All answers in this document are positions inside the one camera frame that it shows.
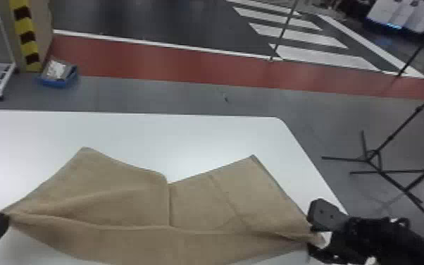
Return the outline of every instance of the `tripod stand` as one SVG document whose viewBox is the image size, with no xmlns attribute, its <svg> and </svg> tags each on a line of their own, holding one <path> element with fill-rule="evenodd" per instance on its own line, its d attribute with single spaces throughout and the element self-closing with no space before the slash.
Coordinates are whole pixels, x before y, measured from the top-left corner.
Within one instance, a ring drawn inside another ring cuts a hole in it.
<svg viewBox="0 0 424 265">
<path fill-rule="evenodd" d="M 391 183 L 395 188 L 403 192 L 417 207 L 424 213 L 424 207 L 421 205 L 423 201 L 417 196 L 415 196 L 411 190 L 420 184 L 424 180 L 424 169 L 403 169 L 397 171 L 386 171 L 383 170 L 382 162 L 382 151 L 383 149 L 424 109 L 424 103 L 418 106 L 414 112 L 377 148 L 368 150 L 366 146 L 366 138 L 364 131 L 360 133 L 361 148 L 363 154 L 358 158 L 343 158 L 343 157 L 333 157 L 333 156 L 322 156 L 322 159 L 325 160 L 337 160 L 345 162 L 361 162 L 368 164 L 373 171 L 352 171 L 350 174 L 379 174 L 389 183 Z M 421 175 L 416 178 L 408 186 L 404 187 L 397 181 L 395 181 L 390 174 L 394 173 L 421 173 Z"/>
</svg>

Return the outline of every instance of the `black pole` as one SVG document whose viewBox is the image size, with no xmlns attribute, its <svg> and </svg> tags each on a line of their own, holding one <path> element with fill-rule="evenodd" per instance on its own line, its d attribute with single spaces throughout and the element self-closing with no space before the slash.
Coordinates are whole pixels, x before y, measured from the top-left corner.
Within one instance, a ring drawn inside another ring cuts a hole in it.
<svg viewBox="0 0 424 265">
<path fill-rule="evenodd" d="M 299 3 L 299 0 L 294 0 L 294 4 L 293 4 L 293 5 L 292 5 L 292 7 L 291 7 L 291 11 L 289 12 L 289 15 L 287 15 L 286 23 L 285 23 L 285 25 L 282 27 L 280 37 L 278 38 L 278 41 L 277 41 L 277 42 L 276 42 L 276 44 L 275 44 L 275 49 L 273 50 L 273 51 L 275 52 L 275 54 L 276 54 L 276 51 L 278 50 L 278 47 L 281 45 L 282 36 L 284 36 L 284 34 L 285 34 L 285 32 L 286 32 L 287 25 L 289 24 L 289 21 L 291 20 L 292 15 L 294 15 L 294 10 L 296 10 L 296 7 L 297 7 L 297 4 L 298 4 L 298 3 Z"/>
<path fill-rule="evenodd" d="M 383 148 L 385 148 L 395 137 L 401 132 L 404 127 L 408 125 L 422 110 L 424 109 L 424 103 L 418 106 L 413 114 L 411 114 L 375 151 L 368 157 L 368 160 L 373 159 L 377 156 Z"/>
<path fill-rule="evenodd" d="M 404 65 L 404 67 L 399 71 L 398 77 L 400 77 L 404 73 L 404 71 L 409 67 L 409 65 L 413 63 L 414 59 L 416 58 L 417 55 L 419 55 L 422 49 L 424 49 L 424 40 L 423 40 L 423 43 L 419 45 L 418 49 L 414 52 L 414 54 L 410 57 L 408 62 Z"/>
<path fill-rule="evenodd" d="M 422 173 L 424 172 L 423 169 L 404 169 L 401 171 L 382 171 L 386 174 L 395 174 L 395 173 Z M 350 171 L 350 174 L 359 174 L 359 175 L 364 175 L 364 174 L 376 174 L 378 173 L 377 171 Z"/>
</svg>

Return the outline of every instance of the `towel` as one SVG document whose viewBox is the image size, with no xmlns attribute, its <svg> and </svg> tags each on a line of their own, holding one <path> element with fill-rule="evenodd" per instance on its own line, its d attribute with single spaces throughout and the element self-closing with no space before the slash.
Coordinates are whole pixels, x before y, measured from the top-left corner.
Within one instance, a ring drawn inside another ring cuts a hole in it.
<svg viewBox="0 0 424 265">
<path fill-rule="evenodd" d="M 255 156 L 168 184 L 84 147 L 2 212 L 24 234 L 105 264 L 229 264 L 322 240 Z"/>
</svg>

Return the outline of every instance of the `table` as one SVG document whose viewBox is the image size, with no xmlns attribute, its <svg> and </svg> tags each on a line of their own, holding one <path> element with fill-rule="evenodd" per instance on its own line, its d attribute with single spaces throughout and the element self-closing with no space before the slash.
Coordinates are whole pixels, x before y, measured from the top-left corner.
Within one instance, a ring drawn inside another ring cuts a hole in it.
<svg viewBox="0 0 424 265">
<path fill-rule="evenodd" d="M 81 147 L 161 172 L 170 182 L 255 154 L 303 212 L 319 197 L 344 211 L 277 118 L 34 111 L 0 111 L 0 209 L 35 189 Z M 297 265 L 307 259 L 301 251 L 240 264 Z M 3 264 L 94 263 L 10 229 L 0 240 Z"/>
</svg>

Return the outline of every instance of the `yellow and black striped pole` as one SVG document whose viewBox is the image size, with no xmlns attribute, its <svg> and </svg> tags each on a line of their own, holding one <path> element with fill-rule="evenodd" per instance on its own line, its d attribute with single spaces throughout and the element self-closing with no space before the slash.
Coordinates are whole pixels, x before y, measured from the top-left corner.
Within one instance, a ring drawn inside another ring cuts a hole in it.
<svg viewBox="0 0 424 265">
<path fill-rule="evenodd" d="M 33 24 L 30 1 L 10 0 L 10 9 L 15 18 L 15 31 L 20 37 L 21 53 L 26 61 L 26 70 L 39 72 L 42 68 L 36 42 L 35 27 Z"/>
</svg>

